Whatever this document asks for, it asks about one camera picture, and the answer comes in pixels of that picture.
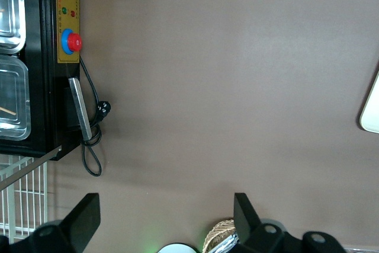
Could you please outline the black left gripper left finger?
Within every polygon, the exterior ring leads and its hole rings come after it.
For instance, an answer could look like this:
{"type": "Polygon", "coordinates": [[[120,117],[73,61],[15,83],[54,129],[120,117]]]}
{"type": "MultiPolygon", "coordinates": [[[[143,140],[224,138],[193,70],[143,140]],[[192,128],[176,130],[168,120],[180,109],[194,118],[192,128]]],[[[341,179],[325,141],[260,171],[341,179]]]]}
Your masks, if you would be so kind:
{"type": "Polygon", "coordinates": [[[29,237],[8,244],[9,252],[84,252],[101,223],[98,193],[88,193],[62,220],[39,226],[29,237]]]}

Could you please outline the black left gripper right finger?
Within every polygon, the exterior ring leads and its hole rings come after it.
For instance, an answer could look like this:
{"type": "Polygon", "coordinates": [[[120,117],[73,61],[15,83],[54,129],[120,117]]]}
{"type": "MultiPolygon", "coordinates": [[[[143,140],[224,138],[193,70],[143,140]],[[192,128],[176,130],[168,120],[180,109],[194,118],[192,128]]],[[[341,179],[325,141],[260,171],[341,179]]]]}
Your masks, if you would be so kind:
{"type": "Polygon", "coordinates": [[[327,233],[309,231],[298,239],[272,222],[262,222],[245,193],[235,194],[234,224],[239,237],[234,252],[345,252],[327,233]]]}

